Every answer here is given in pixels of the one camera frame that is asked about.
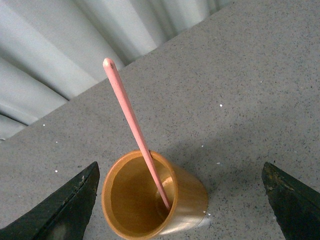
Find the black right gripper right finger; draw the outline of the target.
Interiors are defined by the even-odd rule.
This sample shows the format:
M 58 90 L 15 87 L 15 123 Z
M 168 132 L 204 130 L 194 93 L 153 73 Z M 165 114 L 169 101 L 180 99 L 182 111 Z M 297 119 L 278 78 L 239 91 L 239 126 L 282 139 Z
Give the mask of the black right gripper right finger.
M 287 240 L 320 238 L 320 193 L 265 162 L 261 178 L 276 221 Z

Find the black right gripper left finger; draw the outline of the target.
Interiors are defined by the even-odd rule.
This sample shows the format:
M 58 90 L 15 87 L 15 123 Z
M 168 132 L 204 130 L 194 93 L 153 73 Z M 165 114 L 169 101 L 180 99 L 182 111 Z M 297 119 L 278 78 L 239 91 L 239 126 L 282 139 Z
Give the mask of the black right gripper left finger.
M 96 202 L 100 181 L 96 161 L 0 230 L 2 240 L 81 240 Z

